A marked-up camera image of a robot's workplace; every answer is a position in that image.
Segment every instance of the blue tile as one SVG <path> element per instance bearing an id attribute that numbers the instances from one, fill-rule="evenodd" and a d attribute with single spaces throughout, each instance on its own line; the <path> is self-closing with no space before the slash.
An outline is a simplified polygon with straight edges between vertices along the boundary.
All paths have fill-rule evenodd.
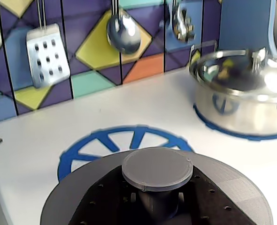
<path id="1" fill-rule="evenodd" d="M 16 112 L 13 100 L 6 96 L 0 96 L 0 121 L 14 116 L 16 116 Z"/>
<path id="2" fill-rule="evenodd" d="M 181 7 L 187 9 L 188 15 L 192 18 L 194 25 L 195 39 L 189 43 L 182 43 L 175 38 L 172 24 L 166 28 L 166 49 L 168 52 L 174 50 L 181 50 L 188 45 L 198 45 L 201 43 L 201 30 L 202 30 L 202 0 L 182 2 Z"/>
<path id="3" fill-rule="evenodd" d="M 5 41 L 9 71 L 14 90 L 32 86 L 26 35 L 31 27 L 21 27 L 10 32 Z"/>

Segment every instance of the metal rod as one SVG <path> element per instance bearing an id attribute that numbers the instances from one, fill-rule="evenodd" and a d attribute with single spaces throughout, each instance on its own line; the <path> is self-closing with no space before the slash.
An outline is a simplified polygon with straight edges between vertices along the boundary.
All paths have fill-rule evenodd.
<path id="1" fill-rule="evenodd" d="M 44 29 L 46 29 L 46 12 L 45 12 L 45 0 L 43 1 L 43 18 L 44 18 Z"/>
<path id="2" fill-rule="evenodd" d="M 39 5 L 39 0 L 36 0 L 36 3 L 37 3 L 37 12 L 38 12 L 39 28 L 42 29 L 42 26 L 41 26 L 41 17 L 40 17 L 40 5 Z"/>

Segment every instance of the purple tile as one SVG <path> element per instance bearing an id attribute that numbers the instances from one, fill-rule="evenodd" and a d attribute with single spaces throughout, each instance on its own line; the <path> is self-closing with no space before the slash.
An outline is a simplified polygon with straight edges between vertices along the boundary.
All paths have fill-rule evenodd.
<path id="1" fill-rule="evenodd" d="M 61 20 L 61 5 L 60 0 L 46 0 L 45 1 L 46 6 L 46 21 L 47 23 L 50 23 L 50 19 L 56 18 L 57 20 Z M 30 6 L 27 8 L 26 12 L 23 14 L 22 19 L 29 22 L 30 24 L 33 24 L 35 26 L 38 26 L 38 12 L 37 12 L 37 4 L 36 1 L 33 1 Z"/>
<path id="2" fill-rule="evenodd" d="M 99 72 L 116 85 L 120 85 L 122 83 L 120 66 L 106 68 L 100 70 Z"/>
<path id="3" fill-rule="evenodd" d="M 20 104 L 18 102 L 16 103 L 16 106 L 17 106 L 17 110 L 18 110 L 18 114 L 19 115 L 32 112 L 32 109 L 30 109 L 27 106 L 22 105 L 22 104 Z"/>
<path id="4" fill-rule="evenodd" d="M 127 13 L 153 37 L 160 29 L 160 22 L 164 20 L 163 5 L 130 9 Z"/>
<path id="5" fill-rule="evenodd" d="M 2 29 L 3 30 L 9 30 L 11 29 L 15 22 L 18 20 L 18 18 L 9 12 L 4 7 L 0 6 L 0 14 L 1 14 L 1 20 L 2 20 Z"/>
<path id="6" fill-rule="evenodd" d="M 88 12 L 104 12 L 111 8 L 111 0 L 62 0 L 64 17 Z"/>
<path id="7" fill-rule="evenodd" d="M 0 48 L 0 91 L 3 93 L 11 92 L 3 47 Z"/>
<path id="8" fill-rule="evenodd" d="M 70 83 L 69 80 L 65 80 L 52 87 L 39 108 L 44 108 L 70 99 L 72 99 Z"/>
<path id="9" fill-rule="evenodd" d="M 127 64 L 122 65 L 123 80 L 128 75 L 128 73 L 132 70 L 135 63 L 136 62 L 131 62 L 131 63 L 127 63 Z"/>
<path id="10" fill-rule="evenodd" d="M 71 59 L 71 61 L 69 62 L 69 67 L 71 69 L 71 75 L 76 75 L 91 70 L 82 62 L 78 61 L 76 58 Z"/>
<path id="11" fill-rule="evenodd" d="M 204 0 L 202 42 L 219 39 L 220 20 L 221 4 L 216 0 Z"/>
<path id="12" fill-rule="evenodd" d="M 77 51 L 101 17 L 102 14 L 98 14 L 65 20 L 67 48 L 71 53 Z"/>
<path id="13" fill-rule="evenodd" d="M 161 44 L 157 43 L 156 41 L 153 41 L 148 46 L 147 50 L 144 52 L 143 57 L 163 53 L 163 50 L 164 50 L 163 45 L 161 46 Z"/>

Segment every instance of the geometric pattern wall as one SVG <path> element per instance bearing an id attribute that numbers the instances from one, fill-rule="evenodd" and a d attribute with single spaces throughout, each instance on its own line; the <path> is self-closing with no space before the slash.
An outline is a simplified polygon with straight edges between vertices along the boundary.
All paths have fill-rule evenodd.
<path id="1" fill-rule="evenodd" d="M 134 55 L 120 55 L 106 37 L 111 0 L 45 0 L 47 24 L 57 23 L 68 55 L 71 78 L 36 89 L 30 75 L 26 34 L 38 27 L 35 0 L 0 0 L 0 120 L 185 67 L 190 47 L 218 40 L 218 0 L 184 0 L 195 39 L 175 40 L 164 27 L 172 0 L 119 0 L 137 23 L 142 42 Z"/>

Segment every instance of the stainless steel pot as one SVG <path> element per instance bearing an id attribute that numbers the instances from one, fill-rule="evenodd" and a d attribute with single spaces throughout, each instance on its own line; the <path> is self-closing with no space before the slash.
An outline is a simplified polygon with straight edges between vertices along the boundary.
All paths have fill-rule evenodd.
<path id="1" fill-rule="evenodd" d="M 199 84 L 196 108 L 209 122 L 237 134 L 277 135 L 277 58 L 266 49 L 210 53 L 190 73 Z"/>

